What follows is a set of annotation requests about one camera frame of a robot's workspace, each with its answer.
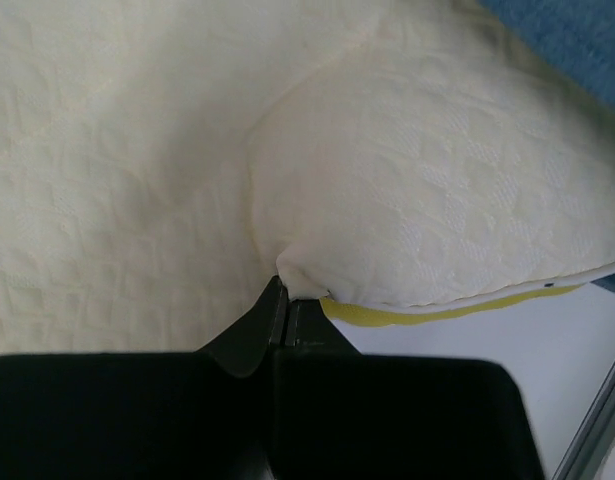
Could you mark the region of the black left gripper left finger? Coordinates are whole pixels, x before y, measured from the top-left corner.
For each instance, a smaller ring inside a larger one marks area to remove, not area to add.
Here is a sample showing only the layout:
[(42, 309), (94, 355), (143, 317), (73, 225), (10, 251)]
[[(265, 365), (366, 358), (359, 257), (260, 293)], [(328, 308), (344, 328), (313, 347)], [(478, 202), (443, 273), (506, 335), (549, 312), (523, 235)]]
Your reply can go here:
[(266, 479), (257, 372), (287, 311), (272, 279), (193, 352), (0, 355), (0, 479)]

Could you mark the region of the blue pillowcase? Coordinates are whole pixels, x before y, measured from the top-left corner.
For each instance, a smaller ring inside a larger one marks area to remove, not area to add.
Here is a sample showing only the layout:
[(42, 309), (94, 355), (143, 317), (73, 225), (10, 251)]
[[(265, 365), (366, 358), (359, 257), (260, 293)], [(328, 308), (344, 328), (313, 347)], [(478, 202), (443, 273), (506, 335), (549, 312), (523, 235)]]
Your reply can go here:
[(615, 0), (481, 3), (543, 60), (615, 109)]

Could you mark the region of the cream quilted pillow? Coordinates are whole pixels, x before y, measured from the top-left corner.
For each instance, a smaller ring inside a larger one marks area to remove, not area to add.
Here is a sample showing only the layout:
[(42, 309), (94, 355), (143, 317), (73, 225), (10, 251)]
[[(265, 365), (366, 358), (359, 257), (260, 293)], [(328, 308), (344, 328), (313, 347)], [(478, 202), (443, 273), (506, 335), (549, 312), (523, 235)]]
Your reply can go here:
[(615, 113), (480, 2), (0, 1), (0, 354), (614, 272)]

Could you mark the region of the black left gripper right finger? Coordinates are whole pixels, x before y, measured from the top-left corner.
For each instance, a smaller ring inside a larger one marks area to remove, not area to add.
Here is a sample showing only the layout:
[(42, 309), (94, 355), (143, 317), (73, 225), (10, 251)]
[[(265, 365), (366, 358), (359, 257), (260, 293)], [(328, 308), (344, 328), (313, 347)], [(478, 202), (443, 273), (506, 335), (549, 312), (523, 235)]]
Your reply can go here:
[(279, 479), (540, 479), (521, 392), (479, 359), (359, 352), (316, 301), (274, 352), (269, 461)]

